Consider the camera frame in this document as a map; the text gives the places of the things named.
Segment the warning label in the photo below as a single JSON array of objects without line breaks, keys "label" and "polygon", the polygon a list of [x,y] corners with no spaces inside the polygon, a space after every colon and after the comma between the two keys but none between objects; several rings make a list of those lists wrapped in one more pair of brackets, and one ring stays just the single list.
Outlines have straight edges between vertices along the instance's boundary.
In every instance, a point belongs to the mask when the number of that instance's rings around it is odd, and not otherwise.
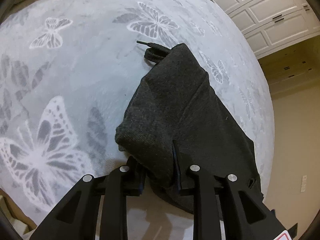
[{"label": "warning label", "polygon": [[277,236],[274,240],[292,240],[288,231],[285,230],[279,236]]}]

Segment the silver bolt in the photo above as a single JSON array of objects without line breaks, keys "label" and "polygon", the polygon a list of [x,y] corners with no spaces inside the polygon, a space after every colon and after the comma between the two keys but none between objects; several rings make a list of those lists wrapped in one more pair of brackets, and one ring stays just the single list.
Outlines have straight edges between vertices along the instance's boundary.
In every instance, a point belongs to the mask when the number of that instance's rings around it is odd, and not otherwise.
[{"label": "silver bolt", "polygon": [[127,171],[129,171],[129,169],[130,169],[130,168],[129,168],[128,166],[126,166],[126,165],[120,167],[120,171],[121,171],[121,172],[127,172]]},{"label": "silver bolt", "polygon": [[89,182],[90,180],[92,180],[92,176],[91,175],[85,175],[85,176],[83,176],[82,180],[84,182]]},{"label": "silver bolt", "polygon": [[199,170],[200,170],[200,167],[199,167],[198,165],[193,164],[193,165],[190,166],[190,170],[192,170],[192,171],[199,171]]},{"label": "silver bolt", "polygon": [[236,181],[238,179],[238,177],[234,174],[229,174],[228,175],[228,180],[230,181]]}]

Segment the bedding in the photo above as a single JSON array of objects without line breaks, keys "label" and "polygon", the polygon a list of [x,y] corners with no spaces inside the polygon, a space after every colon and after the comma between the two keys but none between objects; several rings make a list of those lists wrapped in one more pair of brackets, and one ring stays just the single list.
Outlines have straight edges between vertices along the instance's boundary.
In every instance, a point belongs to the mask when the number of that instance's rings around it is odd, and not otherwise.
[{"label": "bedding", "polygon": [[[137,40],[185,43],[254,142],[268,189],[274,119],[247,41],[212,0],[27,0],[0,26],[0,185],[36,224],[84,174],[125,163],[121,123],[150,70]],[[129,239],[192,239],[192,215],[153,194],[128,197]]]}]

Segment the knit fabric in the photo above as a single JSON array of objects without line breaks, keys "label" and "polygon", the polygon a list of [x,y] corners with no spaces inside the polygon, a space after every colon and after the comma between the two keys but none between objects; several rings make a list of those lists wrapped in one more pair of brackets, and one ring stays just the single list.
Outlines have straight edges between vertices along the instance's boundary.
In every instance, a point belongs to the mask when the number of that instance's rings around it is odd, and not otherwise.
[{"label": "knit fabric", "polygon": [[193,212],[193,198],[177,196],[172,186],[176,140],[190,165],[220,177],[235,174],[261,194],[253,142],[216,96],[208,73],[189,48],[151,48],[145,57],[158,63],[141,79],[115,139],[148,169],[153,191]]}]

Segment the light switch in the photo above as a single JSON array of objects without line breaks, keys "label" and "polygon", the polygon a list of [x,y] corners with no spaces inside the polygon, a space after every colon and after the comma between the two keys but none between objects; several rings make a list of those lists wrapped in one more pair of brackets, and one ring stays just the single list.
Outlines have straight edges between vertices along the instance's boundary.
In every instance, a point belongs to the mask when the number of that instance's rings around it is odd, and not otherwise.
[{"label": "light switch", "polygon": [[302,183],[301,183],[300,192],[305,192],[306,191],[306,186],[307,186],[307,176],[304,175],[304,176],[302,176]]}]

